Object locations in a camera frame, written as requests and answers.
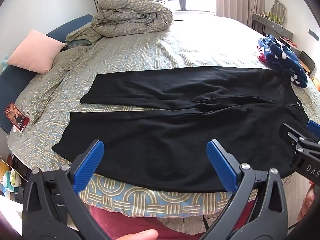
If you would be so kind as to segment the person's right hand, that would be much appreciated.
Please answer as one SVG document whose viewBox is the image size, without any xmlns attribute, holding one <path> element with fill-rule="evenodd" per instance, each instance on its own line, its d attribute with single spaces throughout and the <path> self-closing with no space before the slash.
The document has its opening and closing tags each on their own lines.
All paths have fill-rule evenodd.
<svg viewBox="0 0 320 240">
<path fill-rule="evenodd" d="M 303 217 L 306 215 L 312 202 L 315 199 L 315 193 L 314 193 L 315 184 L 312 181 L 309 181 L 309 184 L 310 184 L 309 190 L 303 200 L 302 207 L 297 217 L 298 222 L 300 222 L 303 219 Z"/>
</svg>

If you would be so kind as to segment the person's left hand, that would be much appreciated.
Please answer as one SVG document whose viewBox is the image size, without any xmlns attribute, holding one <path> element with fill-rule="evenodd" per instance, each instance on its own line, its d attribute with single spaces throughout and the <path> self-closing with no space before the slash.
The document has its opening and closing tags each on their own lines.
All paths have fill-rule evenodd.
<svg viewBox="0 0 320 240">
<path fill-rule="evenodd" d="M 133 233 L 119 237 L 117 240 L 156 240 L 159 234 L 155 229 L 145 230 L 139 233 Z"/>
</svg>

